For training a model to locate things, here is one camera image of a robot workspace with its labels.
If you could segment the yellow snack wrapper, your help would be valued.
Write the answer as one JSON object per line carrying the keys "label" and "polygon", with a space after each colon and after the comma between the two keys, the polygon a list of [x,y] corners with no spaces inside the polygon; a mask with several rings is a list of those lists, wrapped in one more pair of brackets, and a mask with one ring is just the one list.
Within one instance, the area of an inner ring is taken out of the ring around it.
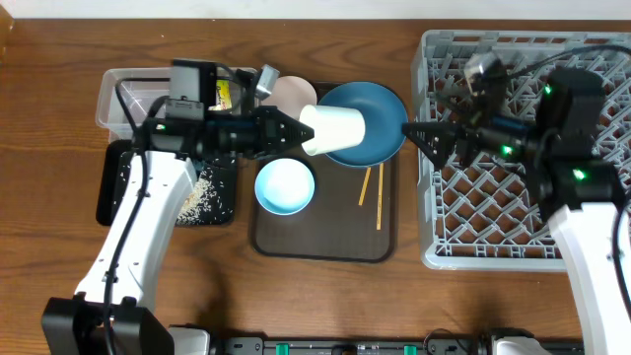
{"label": "yellow snack wrapper", "polygon": [[230,93],[230,82],[228,80],[218,80],[216,82],[215,110],[228,110],[233,107]]}

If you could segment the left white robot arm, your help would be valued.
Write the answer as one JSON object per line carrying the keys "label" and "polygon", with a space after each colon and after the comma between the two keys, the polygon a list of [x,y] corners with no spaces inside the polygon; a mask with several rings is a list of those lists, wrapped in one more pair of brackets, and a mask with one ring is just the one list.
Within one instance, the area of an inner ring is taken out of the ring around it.
{"label": "left white robot arm", "polygon": [[231,115],[148,116],[105,243],[70,299],[48,301],[41,326],[53,354],[213,354],[209,331],[164,327],[156,288],[177,216],[197,181],[194,163],[215,156],[263,159],[314,138],[309,126],[275,106]]}

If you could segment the white paper cup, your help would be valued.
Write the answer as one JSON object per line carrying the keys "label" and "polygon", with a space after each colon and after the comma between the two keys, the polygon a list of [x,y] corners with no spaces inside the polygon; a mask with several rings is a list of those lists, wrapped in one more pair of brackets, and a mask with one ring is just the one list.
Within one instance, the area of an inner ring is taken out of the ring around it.
{"label": "white paper cup", "polygon": [[299,121],[314,131],[314,137],[302,144],[309,156],[358,146],[366,133],[364,116],[354,108],[305,106]]}

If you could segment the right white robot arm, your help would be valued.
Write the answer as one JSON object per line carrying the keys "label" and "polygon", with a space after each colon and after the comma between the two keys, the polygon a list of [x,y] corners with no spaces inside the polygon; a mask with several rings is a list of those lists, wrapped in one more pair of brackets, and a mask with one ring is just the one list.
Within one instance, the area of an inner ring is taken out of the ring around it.
{"label": "right white robot arm", "polygon": [[458,121],[413,122],[403,134],[442,168],[485,152],[525,169],[525,184],[558,246],[588,354],[630,351],[630,202],[617,168],[593,153],[605,101],[598,74],[558,68],[547,77],[533,124],[495,109],[501,84],[479,76],[475,110]]}

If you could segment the light blue bowl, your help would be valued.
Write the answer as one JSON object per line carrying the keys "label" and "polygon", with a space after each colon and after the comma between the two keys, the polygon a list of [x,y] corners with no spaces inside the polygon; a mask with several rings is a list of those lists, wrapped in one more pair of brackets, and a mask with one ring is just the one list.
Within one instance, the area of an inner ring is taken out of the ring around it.
{"label": "light blue bowl", "polygon": [[302,162],[282,158],[267,163],[257,174],[254,194],[267,212],[289,216],[302,211],[312,201],[316,182]]}

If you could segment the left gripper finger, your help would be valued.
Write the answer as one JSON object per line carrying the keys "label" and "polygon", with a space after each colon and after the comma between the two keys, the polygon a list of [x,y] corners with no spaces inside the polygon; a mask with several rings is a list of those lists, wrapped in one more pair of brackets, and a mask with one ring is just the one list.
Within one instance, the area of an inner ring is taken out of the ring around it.
{"label": "left gripper finger", "polygon": [[315,137],[315,131],[308,125],[302,123],[281,111],[281,131],[287,141],[309,141]]}
{"label": "left gripper finger", "polygon": [[288,152],[299,149],[304,143],[310,141],[309,137],[283,138],[280,144],[280,152]]}

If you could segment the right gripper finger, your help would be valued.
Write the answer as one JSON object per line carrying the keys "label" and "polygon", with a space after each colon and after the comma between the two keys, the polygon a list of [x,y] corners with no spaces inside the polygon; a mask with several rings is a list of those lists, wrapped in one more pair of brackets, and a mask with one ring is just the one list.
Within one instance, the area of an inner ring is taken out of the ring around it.
{"label": "right gripper finger", "polygon": [[408,122],[402,124],[402,132],[408,138],[428,138],[454,135],[458,125],[452,122]]}
{"label": "right gripper finger", "polygon": [[451,136],[426,134],[422,137],[420,133],[412,132],[406,137],[417,146],[435,169],[442,169],[454,150],[454,138]]}

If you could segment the pile of rice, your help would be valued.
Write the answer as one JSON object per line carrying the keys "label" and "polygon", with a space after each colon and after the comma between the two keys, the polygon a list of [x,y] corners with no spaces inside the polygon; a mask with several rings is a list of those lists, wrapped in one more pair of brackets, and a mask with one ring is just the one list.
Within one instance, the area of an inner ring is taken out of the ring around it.
{"label": "pile of rice", "polygon": [[200,179],[195,177],[196,164],[174,153],[150,151],[134,157],[127,168],[127,186],[114,214],[116,228],[138,198],[142,205],[134,225],[154,232],[170,233],[175,225],[220,225],[232,219],[237,181],[233,158],[203,163]]}

